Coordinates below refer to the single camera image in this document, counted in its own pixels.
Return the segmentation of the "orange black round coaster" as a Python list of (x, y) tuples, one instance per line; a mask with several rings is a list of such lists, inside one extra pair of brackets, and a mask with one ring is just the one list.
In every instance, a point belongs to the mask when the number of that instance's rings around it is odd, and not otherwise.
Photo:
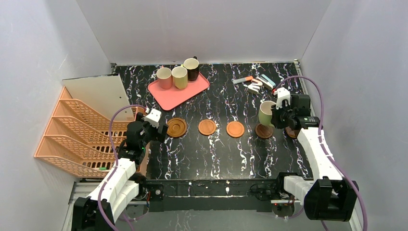
[(300, 132), (300, 130), (293, 130), (293, 129), (291, 129), (290, 127), (286, 127), (286, 128), (285, 128), (285, 132), (286, 132), (286, 134), (287, 134), (289, 137), (291, 137), (291, 138), (293, 138), (293, 139), (296, 139), (297, 136), (298, 136), (298, 134), (299, 134), (299, 132)]

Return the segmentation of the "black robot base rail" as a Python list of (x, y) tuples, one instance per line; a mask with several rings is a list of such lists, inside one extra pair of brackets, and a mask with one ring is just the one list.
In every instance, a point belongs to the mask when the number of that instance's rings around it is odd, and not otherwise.
[(150, 212), (177, 210), (255, 210), (292, 217), (299, 203), (310, 220), (349, 221), (357, 185), (328, 177), (312, 182), (294, 173), (276, 179), (148, 180), (132, 176), (115, 199), (96, 195), (76, 199), (71, 229), (109, 231), (129, 205)]

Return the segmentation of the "brown grooved wooden coaster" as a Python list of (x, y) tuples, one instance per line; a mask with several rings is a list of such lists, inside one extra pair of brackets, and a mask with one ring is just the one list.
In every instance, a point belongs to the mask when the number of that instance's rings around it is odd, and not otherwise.
[(168, 125), (167, 134), (173, 138), (183, 136), (188, 128), (186, 121), (179, 117), (170, 119), (166, 124)]

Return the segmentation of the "light wooden coaster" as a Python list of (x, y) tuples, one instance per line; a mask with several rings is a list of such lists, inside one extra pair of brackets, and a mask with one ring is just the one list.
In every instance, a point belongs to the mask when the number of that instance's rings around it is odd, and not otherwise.
[(227, 124), (226, 131), (230, 137), (239, 138), (244, 134), (245, 128), (241, 122), (231, 121)]

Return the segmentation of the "green mug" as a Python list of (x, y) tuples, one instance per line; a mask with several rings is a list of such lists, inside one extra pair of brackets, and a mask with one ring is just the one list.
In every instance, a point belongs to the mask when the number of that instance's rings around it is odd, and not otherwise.
[(261, 125), (267, 127), (274, 127), (271, 123), (272, 120), (272, 109), (276, 106), (276, 103), (273, 101), (264, 101), (260, 104), (258, 111), (258, 120)]

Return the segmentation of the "yellow-green mug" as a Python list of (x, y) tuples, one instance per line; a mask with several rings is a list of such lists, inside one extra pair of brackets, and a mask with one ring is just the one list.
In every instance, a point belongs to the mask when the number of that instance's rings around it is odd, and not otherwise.
[(183, 90), (187, 87), (188, 84), (188, 71), (183, 66), (177, 66), (172, 69), (172, 77), (174, 86)]

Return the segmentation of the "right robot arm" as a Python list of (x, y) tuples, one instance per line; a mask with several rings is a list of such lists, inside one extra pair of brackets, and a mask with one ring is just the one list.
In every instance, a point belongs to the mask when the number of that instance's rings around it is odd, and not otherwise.
[(275, 128), (297, 130), (312, 169), (313, 183), (300, 176), (279, 174), (281, 189), (297, 198), (310, 220), (349, 221), (357, 200), (355, 183), (349, 183), (331, 162), (332, 154), (325, 143), (320, 119), (311, 116), (310, 97), (305, 94), (275, 92), (271, 123)]

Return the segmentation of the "pink mug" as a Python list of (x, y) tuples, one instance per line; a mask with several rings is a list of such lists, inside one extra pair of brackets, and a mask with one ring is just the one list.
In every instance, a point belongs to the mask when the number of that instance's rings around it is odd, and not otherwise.
[(168, 90), (173, 86), (172, 70), (167, 67), (161, 67), (156, 72), (158, 84), (162, 89)]

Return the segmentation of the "pink serving tray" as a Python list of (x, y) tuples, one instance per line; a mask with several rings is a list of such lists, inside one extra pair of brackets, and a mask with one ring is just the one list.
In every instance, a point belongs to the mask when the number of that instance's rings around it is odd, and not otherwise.
[(200, 92), (208, 89), (209, 85), (209, 81), (202, 73), (199, 73), (198, 78), (193, 82), (189, 82), (187, 87), (183, 90), (179, 90), (175, 86), (165, 90), (159, 86), (159, 81), (156, 80), (148, 85), (148, 91), (163, 110), (170, 111)]

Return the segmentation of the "dark brown wooden coaster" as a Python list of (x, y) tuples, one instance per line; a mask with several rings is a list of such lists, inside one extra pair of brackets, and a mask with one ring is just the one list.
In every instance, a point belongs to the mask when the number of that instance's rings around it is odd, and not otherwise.
[(270, 126), (265, 126), (262, 124), (257, 124), (255, 127), (255, 133), (258, 137), (262, 139), (269, 139), (273, 136), (274, 129)]

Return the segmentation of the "plain brown coaster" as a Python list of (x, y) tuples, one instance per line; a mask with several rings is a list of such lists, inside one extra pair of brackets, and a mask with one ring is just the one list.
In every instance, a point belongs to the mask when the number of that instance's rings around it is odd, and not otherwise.
[(202, 135), (212, 135), (217, 129), (215, 122), (211, 119), (204, 119), (198, 124), (198, 130)]

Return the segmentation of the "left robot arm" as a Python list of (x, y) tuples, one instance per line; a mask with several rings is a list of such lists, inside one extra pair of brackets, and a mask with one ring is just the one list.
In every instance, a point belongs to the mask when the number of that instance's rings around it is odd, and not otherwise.
[(86, 197), (74, 203), (73, 231), (116, 231), (115, 223), (129, 202), (139, 195), (136, 170), (152, 141), (164, 142), (168, 125), (154, 127), (135, 121), (127, 126), (126, 137), (118, 147), (118, 159), (102, 182)]

